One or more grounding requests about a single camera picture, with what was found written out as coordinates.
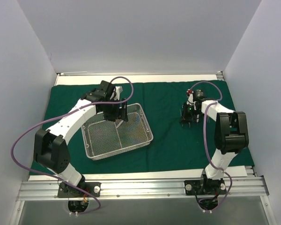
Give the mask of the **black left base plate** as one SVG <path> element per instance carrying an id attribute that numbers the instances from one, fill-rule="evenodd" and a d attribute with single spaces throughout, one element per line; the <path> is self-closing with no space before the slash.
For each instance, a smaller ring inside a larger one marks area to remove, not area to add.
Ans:
<path id="1" fill-rule="evenodd" d="M 84 182 L 78 187 L 71 187 L 66 183 L 59 183 L 58 198 L 78 198 L 86 197 L 88 194 L 82 192 L 81 190 L 90 193 L 94 197 L 99 197 L 101 192 L 101 183 L 100 182 Z"/>

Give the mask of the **aluminium front rail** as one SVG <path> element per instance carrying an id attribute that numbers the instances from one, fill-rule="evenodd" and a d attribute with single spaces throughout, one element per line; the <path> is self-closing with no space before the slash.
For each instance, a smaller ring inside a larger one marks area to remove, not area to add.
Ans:
<path id="1" fill-rule="evenodd" d="M 98 199 L 169 199 L 194 198 L 185 194 L 184 179 L 163 180 L 101 180 Z M 82 197 L 58 197 L 59 185 L 54 180 L 27 181 L 21 184 L 18 201 L 78 201 Z M 264 178 L 235 178 L 228 197 L 267 196 L 269 191 Z"/>

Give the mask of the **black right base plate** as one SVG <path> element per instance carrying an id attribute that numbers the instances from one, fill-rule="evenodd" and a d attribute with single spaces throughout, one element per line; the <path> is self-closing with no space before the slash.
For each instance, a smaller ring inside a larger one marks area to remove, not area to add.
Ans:
<path id="1" fill-rule="evenodd" d="M 186 195 L 224 195 L 227 193 L 223 180 L 185 180 Z"/>

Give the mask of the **metal mesh instrument tray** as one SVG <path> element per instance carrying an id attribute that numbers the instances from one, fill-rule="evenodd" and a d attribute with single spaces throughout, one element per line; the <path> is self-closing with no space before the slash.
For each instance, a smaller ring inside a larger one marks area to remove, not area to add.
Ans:
<path id="1" fill-rule="evenodd" d="M 104 120 L 99 113 L 81 127 L 86 156 L 92 160 L 109 158 L 151 143 L 154 136 L 139 103 L 127 106 L 128 122 Z"/>

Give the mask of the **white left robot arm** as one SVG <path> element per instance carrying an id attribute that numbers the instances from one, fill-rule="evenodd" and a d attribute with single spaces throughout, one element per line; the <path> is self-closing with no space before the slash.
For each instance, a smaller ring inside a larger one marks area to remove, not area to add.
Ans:
<path id="1" fill-rule="evenodd" d="M 85 192 L 85 184 L 82 175 L 70 163 L 67 145 L 81 126 L 100 112 L 105 120 L 127 121 L 127 99 L 120 97 L 122 91 L 121 86 L 101 81 L 98 88 L 83 94 L 61 120 L 35 134 L 34 161 L 69 183 L 68 191 L 73 196 L 81 196 Z"/>

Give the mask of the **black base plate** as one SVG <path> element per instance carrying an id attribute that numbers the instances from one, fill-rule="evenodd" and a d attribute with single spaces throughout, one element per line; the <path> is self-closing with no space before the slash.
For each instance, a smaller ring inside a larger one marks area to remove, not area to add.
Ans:
<path id="1" fill-rule="evenodd" d="M 185 180 L 186 195 L 224 195 L 227 193 L 223 180 Z"/>
<path id="2" fill-rule="evenodd" d="M 71 187 L 66 183 L 59 183 L 58 198 L 78 198 L 86 197 L 88 194 L 82 192 L 81 190 L 90 193 L 94 197 L 99 197 L 101 192 L 101 183 L 100 182 L 84 182 L 78 187 Z"/>

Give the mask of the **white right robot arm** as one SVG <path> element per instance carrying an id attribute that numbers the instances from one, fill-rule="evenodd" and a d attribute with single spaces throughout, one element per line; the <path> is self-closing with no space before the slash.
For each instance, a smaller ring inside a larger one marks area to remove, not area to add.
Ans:
<path id="1" fill-rule="evenodd" d="M 224 177 L 233 158 L 249 145 L 247 117 L 244 112 L 233 111 L 216 100 L 183 103 L 180 123 L 198 123 L 203 116 L 203 140 L 209 164 L 205 167 L 205 178 L 201 179 L 199 189 L 210 193 L 215 189 L 215 180 Z M 211 157 L 207 146 L 207 119 L 215 121 L 215 152 Z"/>

